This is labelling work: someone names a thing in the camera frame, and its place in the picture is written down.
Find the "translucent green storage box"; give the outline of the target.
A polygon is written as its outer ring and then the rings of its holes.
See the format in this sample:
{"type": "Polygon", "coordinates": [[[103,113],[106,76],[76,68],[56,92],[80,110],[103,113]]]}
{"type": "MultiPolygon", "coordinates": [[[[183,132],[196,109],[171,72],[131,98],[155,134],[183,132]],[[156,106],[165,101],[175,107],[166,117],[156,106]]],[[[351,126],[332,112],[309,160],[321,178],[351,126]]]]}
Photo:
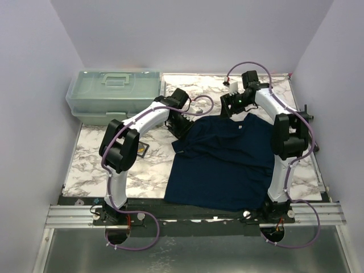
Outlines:
{"type": "Polygon", "coordinates": [[[71,81],[66,101],[84,125],[106,126],[113,119],[135,116],[165,93],[166,82],[159,70],[86,69],[71,81]]]}

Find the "navy blue t-shirt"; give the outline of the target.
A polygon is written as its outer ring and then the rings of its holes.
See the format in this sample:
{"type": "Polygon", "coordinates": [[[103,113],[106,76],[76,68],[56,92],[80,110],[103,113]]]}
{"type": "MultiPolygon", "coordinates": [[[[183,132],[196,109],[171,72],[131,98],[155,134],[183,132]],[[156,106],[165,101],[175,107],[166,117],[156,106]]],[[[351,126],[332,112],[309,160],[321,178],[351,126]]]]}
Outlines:
{"type": "Polygon", "coordinates": [[[203,208],[259,209],[272,182],[273,126],[253,114],[242,121],[211,115],[198,119],[175,157],[164,200],[203,208]]]}

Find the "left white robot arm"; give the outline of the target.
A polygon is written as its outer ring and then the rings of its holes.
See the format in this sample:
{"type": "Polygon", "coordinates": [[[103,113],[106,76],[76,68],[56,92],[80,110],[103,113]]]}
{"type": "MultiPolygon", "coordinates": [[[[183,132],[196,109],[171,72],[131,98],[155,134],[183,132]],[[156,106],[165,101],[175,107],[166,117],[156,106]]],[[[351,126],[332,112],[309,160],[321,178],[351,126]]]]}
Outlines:
{"type": "Polygon", "coordinates": [[[110,221],[119,225],[125,219],[131,220],[132,214],[144,214],[157,221],[149,212],[123,208],[127,203],[127,173],[136,161],[140,138],[155,126],[167,122],[169,131],[178,139],[187,134],[193,122],[186,116],[202,115],[201,111],[192,110],[191,107],[183,110],[184,105],[192,101],[185,91],[177,88],[170,96],[156,97],[136,116],[109,122],[99,149],[101,167],[108,172],[106,196],[102,209],[93,212],[95,221],[110,221]]]}

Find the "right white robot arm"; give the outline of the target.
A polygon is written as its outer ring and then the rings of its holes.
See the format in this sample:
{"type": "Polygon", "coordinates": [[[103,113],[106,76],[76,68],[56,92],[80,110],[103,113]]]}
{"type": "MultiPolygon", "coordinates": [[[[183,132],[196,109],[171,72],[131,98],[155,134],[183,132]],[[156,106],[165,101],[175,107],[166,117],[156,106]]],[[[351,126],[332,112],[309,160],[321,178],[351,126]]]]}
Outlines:
{"type": "Polygon", "coordinates": [[[238,91],[238,83],[226,76],[224,85],[229,93],[220,97],[221,114],[230,118],[247,111],[249,105],[261,107],[273,120],[271,149],[275,155],[272,182],[266,200],[258,213],[264,221],[273,223],[287,215],[291,198],[289,189],[293,181],[295,167],[309,146],[309,115],[297,112],[272,91],[271,83],[261,83],[256,71],[242,74],[244,92],[238,91]]]}

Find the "black clamp tool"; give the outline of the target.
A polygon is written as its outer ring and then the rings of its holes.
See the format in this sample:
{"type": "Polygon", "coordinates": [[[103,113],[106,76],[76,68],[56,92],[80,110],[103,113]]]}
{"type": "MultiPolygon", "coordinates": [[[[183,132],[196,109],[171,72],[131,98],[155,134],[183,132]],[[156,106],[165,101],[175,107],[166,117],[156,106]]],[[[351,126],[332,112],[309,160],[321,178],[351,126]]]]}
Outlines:
{"type": "MultiPolygon", "coordinates": [[[[314,120],[314,116],[310,115],[308,113],[307,104],[304,105],[304,112],[305,112],[305,114],[308,115],[308,123],[310,123],[311,121],[314,120]]],[[[310,131],[308,131],[308,140],[309,140],[309,146],[311,147],[313,144],[313,140],[312,140],[312,135],[311,135],[310,131]]],[[[320,148],[319,148],[318,144],[315,142],[315,145],[313,146],[313,152],[319,152],[319,150],[320,150],[320,148]]]]}

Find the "small black open case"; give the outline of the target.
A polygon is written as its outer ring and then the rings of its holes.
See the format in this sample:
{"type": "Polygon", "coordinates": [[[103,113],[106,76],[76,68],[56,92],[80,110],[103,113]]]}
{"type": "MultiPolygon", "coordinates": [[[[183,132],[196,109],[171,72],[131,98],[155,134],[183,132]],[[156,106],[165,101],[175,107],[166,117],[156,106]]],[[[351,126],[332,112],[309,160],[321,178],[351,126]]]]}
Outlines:
{"type": "Polygon", "coordinates": [[[139,142],[138,144],[138,150],[137,150],[137,156],[140,158],[144,158],[148,149],[149,149],[149,144],[147,143],[143,143],[143,142],[139,142]]]}

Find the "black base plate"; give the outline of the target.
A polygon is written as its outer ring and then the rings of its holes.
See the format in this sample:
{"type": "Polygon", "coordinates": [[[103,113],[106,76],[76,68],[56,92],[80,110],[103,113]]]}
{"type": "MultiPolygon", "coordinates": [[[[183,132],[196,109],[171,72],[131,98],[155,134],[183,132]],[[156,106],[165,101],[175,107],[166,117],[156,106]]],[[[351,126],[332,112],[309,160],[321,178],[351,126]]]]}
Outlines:
{"type": "Polygon", "coordinates": [[[254,237],[264,225],[274,230],[295,221],[291,207],[286,205],[282,210],[228,212],[174,204],[161,198],[130,198],[118,213],[102,198],[61,196],[57,204],[74,224],[107,230],[124,230],[130,224],[135,237],[152,237],[156,233],[170,237],[254,237]]]}

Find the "aluminium mounting rail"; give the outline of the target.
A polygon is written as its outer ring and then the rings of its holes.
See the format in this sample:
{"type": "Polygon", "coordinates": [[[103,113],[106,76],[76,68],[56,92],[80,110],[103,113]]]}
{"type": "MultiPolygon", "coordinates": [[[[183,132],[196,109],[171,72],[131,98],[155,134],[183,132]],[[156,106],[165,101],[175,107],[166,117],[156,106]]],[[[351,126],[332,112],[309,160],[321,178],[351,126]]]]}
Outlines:
{"type": "MultiPolygon", "coordinates": [[[[105,228],[105,229],[127,229],[127,219],[112,220],[105,213],[97,212],[101,206],[51,206],[45,222],[46,228],[53,229],[82,229],[82,228],[105,228]]],[[[279,220],[260,220],[253,217],[247,212],[241,216],[234,213],[213,213],[206,211],[204,215],[195,216],[158,216],[156,212],[153,215],[158,219],[160,225],[166,224],[201,224],[201,223],[220,223],[231,224],[234,221],[242,220],[246,224],[259,225],[262,228],[275,226],[279,220]]],[[[310,204],[293,204],[283,219],[284,226],[302,225],[314,226],[320,223],[322,226],[338,226],[346,224],[346,219],[341,205],[334,203],[310,203],[310,204]]]]}

